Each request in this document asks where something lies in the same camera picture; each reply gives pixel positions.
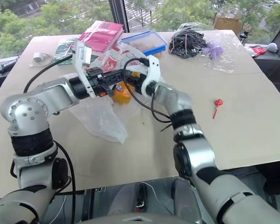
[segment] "table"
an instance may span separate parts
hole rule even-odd
[[[215,152],[219,169],[238,168],[280,160],[280,94],[266,78],[232,31],[202,31],[211,40],[224,35],[230,44],[225,52],[234,59],[232,73],[214,70],[198,59],[184,60],[163,53],[160,59],[164,80],[192,97],[198,124]],[[160,33],[169,40],[172,33]],[[60,39],[32,39],[0,88],[0,104],[21,93],[26,82],[41,68],[30,67],[33,53],[54,54]],[[40,76],[31,89],[67,73],[71,65],[55,66]],[[214,100],[221,98],[216,119]],[[68,151],[76,174],[77,190],[124,184],[177,175],[173,159],[172,128],[160,133],[164,124],[143,109],[126,125],[126,142],[108,142],[92,136],[69,111],[49,118],[53,137]],[[9,123],[0,115],[0,197],[18,189],[9,174],[13,148],[7,133]]]

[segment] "plastic container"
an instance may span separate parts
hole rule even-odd
[[[155,55],[166,50],[167,41],[154,31],[147,31],[142,34],[121,39],[119,42],[126,43],[140,50],[146,56]]]

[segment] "floor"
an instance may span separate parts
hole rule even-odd
[[[243,183],[245,183],[249,188],[251,188],[256,194],[260,195],[265,199],[265,193],[263,191],[263,184],[265,178],[257,172],[253,167],[250,168],[240,168],[231,170],[231,172],[236,175]],[[171,184],[176,177],[170,177],[165,179],[150,180],[146,181],[151,184],[155,189],[155,192],[162,204],[164,204],[169,211],[174,212],[173,200],[171,199]],[[95,192],[94,197],[94,212],[93,216],[101,217],[105,216],[108,209],[113,201],[113,198],[119,191],[121,186],[112,186],[107,188],[102,188],[100,191]],[[201,210],[203,220],[206,224],[214,224],[205,207],[203,206],[197,191],[195,195]],[[161,213],[169,215],[169,212],[161,206],[155,199],[152,190],[147,188],[147,212],[149,213]],[[75,221],[78,223],[81,220],[82,207],[83,207],[83,195],[77,195],[76,200],[76,218]],[[62,206],[65,196],[56,196],[49,209],[45,215],[42,224],[69,224],[71,219],[71,196],[67,195]],[[280,211],[280,196],[276,197],[278,210]]]

